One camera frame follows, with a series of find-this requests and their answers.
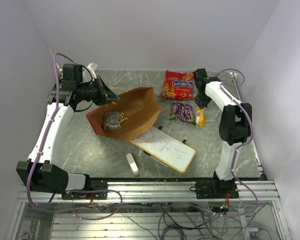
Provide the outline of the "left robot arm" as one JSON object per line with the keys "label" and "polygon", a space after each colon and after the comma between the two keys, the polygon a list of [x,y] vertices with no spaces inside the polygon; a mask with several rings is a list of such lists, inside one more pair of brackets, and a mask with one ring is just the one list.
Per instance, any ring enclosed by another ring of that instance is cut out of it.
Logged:
{"label": "left robot arm", "polygon": [[26,161],[19,161],[16,171],[28,191],[63,194],[74,190],[86,199],[92,193],[87,174],[69,173],[59,167],[57,157],[66,129],[79,103],[86,101],[97,106],[120,100],[96,75],[97,64],[63,65],[60,85],[48,94],[46,117],[34,149]]}

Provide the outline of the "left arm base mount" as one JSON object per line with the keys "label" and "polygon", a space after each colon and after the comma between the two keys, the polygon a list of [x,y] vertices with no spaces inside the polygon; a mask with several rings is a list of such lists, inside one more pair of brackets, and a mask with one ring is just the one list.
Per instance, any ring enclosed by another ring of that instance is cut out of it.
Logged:
{"label": "left arm base mount", "polygon": [[61,195],[62,200],[105,200],[108,183],[105,180],[90,179],[83,189],[69,190]]}

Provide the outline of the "yellow candy packet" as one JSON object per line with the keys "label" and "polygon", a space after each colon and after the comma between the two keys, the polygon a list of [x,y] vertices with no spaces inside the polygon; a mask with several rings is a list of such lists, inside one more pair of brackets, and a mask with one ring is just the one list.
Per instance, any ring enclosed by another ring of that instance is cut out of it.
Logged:
{"label": "yellow candy packet", "polygon": [[205,112],[202,107],[196,108],[195,124],[199,127],[205,126]]}
{"label": "yellow candy packet", "polygon": [[119,116],[118,116],[118,120],[119,120],[120,123],[122,123],[122,122],[128,120],[128,117],[123,111],[120,111]]}

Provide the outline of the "red candy snack bag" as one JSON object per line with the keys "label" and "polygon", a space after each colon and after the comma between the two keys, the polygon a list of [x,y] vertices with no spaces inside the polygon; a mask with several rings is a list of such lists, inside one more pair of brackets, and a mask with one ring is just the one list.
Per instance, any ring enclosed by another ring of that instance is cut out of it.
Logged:
{"label": "red candy snack bag", "polygon": [[194,73],[165,71],[159,97],[167,100],[190,101],[194,99]]}

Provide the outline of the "red paper bag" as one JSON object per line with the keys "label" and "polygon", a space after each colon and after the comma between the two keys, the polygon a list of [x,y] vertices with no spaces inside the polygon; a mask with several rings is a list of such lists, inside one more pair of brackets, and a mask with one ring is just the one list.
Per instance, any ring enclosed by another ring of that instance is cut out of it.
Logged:
{"label": "red paper bag", "polygon": [[[96,135],[119,141],[130,141],[147,132],[155,123],[162,108],[157,103],[152,87],[137,87],[119,95],[116,104],[102,105],[86,114]],[[127,120],[115,130],[104,130],[104,115],[107,112],[123,112]]]}

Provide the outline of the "purple candy packet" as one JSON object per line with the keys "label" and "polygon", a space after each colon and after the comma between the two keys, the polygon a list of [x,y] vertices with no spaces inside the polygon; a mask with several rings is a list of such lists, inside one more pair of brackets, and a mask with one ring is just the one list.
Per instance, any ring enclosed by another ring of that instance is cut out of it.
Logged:
{"label": "purple candy packet", "polygon": [[196,124],[195,122],[195,116],[193,113],[193,107],[189,104],[181,104],[180,113],[179,113],[179,119],[182,122],[190,123],[190,124]]}
{"label": "purple candy packet", "polygon": [[171,104],[169,120],[175,120],[175,119],[179,118],[181,107],[182,107],[181,103],[172,103]]}

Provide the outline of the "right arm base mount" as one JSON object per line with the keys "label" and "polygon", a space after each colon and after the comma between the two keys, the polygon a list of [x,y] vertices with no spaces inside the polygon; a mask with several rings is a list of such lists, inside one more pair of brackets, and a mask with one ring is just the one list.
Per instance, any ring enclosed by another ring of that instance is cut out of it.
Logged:
{"label": "right arm base mount", "polygon": [[238,199],[239,193],[235,180],[219,180],[218,178],[202,178],[189,188],[195,192],[197,199]]}

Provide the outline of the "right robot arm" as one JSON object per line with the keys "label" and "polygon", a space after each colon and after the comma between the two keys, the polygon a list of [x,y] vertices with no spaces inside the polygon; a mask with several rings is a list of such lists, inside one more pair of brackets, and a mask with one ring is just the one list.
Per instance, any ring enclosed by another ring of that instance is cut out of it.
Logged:
{"label": "right robot arm", "polygon": [[213,101],[222,111],[219,123],[222,150],[210,186],[211,194],[221,198],[235,185],[234,171],[240,150],[253,137],[252,106],[234,97],[225,88],[226,83],[222,83],[217,76],[208,76],[204,68],[194,71],[194,82],[197,106],[203,109]]}

